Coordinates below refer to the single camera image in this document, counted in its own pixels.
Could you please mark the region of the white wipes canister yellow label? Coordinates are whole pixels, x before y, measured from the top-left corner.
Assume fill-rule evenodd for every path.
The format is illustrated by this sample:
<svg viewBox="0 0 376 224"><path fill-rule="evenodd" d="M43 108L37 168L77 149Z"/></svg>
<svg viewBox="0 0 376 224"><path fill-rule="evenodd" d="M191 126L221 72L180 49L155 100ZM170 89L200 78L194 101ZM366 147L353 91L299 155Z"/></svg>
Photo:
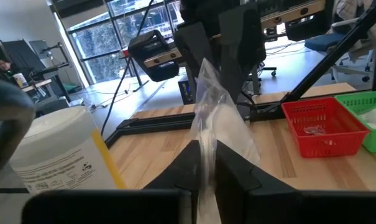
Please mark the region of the white wipes canister yellow label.
<svg viewBox="0 0 376 224"><path fill-rule="evenodd" d="M9 160L30 194L123 189L125 183L92 114L69 107L35 119Z"/></svg>

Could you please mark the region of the person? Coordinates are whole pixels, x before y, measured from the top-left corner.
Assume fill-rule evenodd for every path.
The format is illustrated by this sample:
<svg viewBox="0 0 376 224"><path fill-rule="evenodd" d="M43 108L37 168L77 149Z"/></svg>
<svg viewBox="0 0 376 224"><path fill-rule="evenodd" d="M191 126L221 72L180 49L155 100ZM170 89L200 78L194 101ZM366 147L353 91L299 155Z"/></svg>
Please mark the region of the person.
<svg viewBox="0 0 376 224"><path fill-rule="evenodd" d="M11 78L14 72L12 71L11 63L5 59L0 58L0 76L2 78Z"/></svg>

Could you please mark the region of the black partition panel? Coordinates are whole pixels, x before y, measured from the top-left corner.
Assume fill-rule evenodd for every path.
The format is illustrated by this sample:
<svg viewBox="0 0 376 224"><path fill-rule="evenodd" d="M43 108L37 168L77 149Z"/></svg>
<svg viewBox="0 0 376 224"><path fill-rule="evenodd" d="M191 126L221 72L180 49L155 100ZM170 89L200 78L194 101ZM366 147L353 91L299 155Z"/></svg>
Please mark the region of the black partition panel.
<svg viewBox="0 0 376 224"><path fill-rule="evenodd" d="M30 68L33 71L42 68L41 61L25 40L0 41L3 49L18 67Z"/></svg>

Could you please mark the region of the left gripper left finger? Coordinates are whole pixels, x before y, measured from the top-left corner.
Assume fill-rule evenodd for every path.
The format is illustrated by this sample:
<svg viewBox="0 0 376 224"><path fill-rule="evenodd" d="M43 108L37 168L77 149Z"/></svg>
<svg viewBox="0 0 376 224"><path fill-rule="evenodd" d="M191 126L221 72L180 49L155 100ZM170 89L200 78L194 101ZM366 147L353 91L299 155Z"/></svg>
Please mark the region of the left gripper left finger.
<svg viewBox="0 0 376 224"><path fill-rule="evenodd" d="M144 189L178 189L189 196L184 204L190 209L184 224L196 224L200 188L201 149L198 140L190 141L156 178Z"/></svg>

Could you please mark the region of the green plastic basket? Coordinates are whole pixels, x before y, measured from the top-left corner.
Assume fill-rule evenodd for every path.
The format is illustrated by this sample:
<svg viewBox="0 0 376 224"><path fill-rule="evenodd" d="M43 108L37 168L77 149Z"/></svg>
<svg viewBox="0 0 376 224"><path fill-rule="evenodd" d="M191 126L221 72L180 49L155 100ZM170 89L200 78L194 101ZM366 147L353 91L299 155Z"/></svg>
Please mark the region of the green plastic basket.
<svg viewBox="0 0 376 224"><path fill-rule="evenodd" d="M376 127L364 119L365 113L376 109L376 91L347 93L334 98L370 130L363 145L369 152L376 153Z"/></svg>

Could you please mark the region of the white office chair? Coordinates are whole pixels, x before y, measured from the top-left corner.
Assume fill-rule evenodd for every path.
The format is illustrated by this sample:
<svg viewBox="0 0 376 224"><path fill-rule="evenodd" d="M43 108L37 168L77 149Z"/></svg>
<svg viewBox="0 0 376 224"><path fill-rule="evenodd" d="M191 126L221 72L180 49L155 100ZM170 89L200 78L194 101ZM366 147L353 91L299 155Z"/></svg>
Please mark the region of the white office chair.
<svg viewBox="0 0 376 224"><path fill-rule="evenodd" d="M331 32L338 34L348 33L359 20L359 17L370 8L373 0L334 0L333 8L333 23L331 25ZM339 65L334 64L329 72L331 78L337 81L338 73L346 75L362 75L362 81L368 82L370 80L370 68L374 62L374 54L376 47L375 34L372 29L369 29L359 40L347 51L347 56L342 57ZM350 60L355 63L361 56L367 56L367 63L364 70L355 70L344 65L344 60Z"/></svg>

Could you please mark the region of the red plastic basket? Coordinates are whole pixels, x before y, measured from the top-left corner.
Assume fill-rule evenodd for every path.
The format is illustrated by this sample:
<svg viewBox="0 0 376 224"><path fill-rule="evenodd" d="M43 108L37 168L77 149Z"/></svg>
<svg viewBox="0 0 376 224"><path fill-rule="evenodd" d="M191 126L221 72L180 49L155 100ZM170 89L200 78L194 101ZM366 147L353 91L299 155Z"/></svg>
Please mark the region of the red plastic basket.
<svg viewBox="0 0 376 224"><path fill-rule="evenodd" d="M352 156L360 149L369 129L335 98L282 103L282 110L300 154L305 158ZM321 125L329 146L314 146L301 136L307 126Z"/></svg>

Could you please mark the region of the white paper cup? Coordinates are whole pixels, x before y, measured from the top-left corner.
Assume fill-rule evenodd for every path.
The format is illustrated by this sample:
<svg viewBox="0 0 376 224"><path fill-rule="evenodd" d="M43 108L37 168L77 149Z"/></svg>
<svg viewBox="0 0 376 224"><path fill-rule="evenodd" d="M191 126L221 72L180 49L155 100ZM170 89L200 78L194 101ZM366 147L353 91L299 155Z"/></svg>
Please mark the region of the white paper cup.
<svg viewBox="0 0 376 224"><path fill-rule="evenodd" d="M12 76L20 88L28 87L29 84L22 73L16 73Z"/></svg>

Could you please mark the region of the wooden desk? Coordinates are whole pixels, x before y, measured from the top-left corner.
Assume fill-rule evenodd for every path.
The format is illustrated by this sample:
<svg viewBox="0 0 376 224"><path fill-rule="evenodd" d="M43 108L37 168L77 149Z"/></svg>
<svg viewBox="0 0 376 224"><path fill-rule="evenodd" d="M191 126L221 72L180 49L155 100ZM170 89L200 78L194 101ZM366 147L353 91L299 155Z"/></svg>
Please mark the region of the wooden desk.
<svg viewBox="0 0 376 224"><path fill-rule="evenodd" d="M38 87L49 85L49 84L51 84L51 82L52 82L51 79L43 80L43 81L39 81L39 82L34 82L31 85L28 85L28 86L25 86L25 87L21 87L21 90L23 92L32 91L32 90L37 89Z"/></svg>

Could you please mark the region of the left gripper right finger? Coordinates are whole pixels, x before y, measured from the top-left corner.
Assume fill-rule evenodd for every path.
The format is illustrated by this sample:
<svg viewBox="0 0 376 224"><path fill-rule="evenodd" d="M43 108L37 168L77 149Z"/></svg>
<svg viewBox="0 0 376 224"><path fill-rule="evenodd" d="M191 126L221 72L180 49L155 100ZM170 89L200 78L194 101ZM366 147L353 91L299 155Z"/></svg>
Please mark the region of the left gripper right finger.
<svg viewBox="0 0 376 224"><path fill-rule="evenodd" d="M299 222L298 191L220 141L216 149L215 196L222 224Z"/></svg>

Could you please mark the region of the black computer box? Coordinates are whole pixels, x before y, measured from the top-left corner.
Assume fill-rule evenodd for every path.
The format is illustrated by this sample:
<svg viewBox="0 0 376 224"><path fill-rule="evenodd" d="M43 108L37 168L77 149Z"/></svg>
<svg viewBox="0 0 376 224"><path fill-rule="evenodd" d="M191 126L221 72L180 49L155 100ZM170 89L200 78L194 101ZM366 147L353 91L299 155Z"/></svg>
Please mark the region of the black computer box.
<svg viewBox="0 0 376 224"><path fill-rule="evenodd" d="M191 90L187 75L184 75L182 79L178 82L178 87L180 89L180 94L181 94L183 104L184 105L193 104L195 102L196 97L193 96L193 92Z"/></svg>

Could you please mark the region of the window with black frames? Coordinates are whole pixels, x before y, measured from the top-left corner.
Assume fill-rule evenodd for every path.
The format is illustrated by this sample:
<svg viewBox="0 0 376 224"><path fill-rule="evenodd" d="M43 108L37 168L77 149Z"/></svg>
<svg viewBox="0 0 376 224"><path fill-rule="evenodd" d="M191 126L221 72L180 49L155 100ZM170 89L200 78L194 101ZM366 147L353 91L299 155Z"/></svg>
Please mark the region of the window with black frames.
<svg viewBox="0 0 376 224"><path fill-rule="evenodd" d="M90 84L142 76L126 50L137 34L157 29L173 40L183 22L180 0L50 0Z"/></svg>

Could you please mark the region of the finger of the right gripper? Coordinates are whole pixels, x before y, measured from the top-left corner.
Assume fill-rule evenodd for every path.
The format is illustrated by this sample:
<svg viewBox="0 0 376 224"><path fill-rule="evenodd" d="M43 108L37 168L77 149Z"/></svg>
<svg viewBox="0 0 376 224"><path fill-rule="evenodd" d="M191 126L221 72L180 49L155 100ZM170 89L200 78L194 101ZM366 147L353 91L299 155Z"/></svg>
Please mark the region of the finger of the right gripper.
<svg viewBox="0 0 376 224"><path fill-rule="evenodd" d="M198 78L204 59L213 62L210 42L202 22L182 25L175 32L174 41L195 78Z"/></svg>
<svg viewBox="0 0 376 224"><path fill-rule="evenodd" d="M255 2L219 15L221 34L221 85L237 101L252 69L265 58L264 35Z"/></svg>

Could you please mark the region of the silver nail clipper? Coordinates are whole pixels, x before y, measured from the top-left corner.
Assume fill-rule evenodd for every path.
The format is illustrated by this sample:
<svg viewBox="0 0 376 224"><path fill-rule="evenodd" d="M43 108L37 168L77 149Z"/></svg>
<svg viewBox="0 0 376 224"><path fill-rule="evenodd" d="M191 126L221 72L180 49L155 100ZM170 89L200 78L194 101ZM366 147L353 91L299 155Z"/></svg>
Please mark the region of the silver nail clipper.
<svg viewBox="0 0 376 224"><path fill-rule="evenodd" d="M302 129L301 136L308 140L314 146L329 146L331 143L324 138L327 134L325 128L321 125L307 126Z"/></svg>

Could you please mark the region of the blue cushioned office chair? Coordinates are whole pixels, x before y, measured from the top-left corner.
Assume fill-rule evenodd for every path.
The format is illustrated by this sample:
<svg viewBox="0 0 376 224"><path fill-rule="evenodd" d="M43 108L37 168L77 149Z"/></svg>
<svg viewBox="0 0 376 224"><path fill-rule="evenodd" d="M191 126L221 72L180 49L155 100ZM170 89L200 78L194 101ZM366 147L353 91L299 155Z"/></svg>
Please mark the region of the blue cushioned office chair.
<svg viewBox="0 0 376 224"><path fill-rule="evenodd" d="M337 45L344 37L344 34L338 33L319 35L306 39L305 47L317 52L326 52L330 47Z"/></svg>

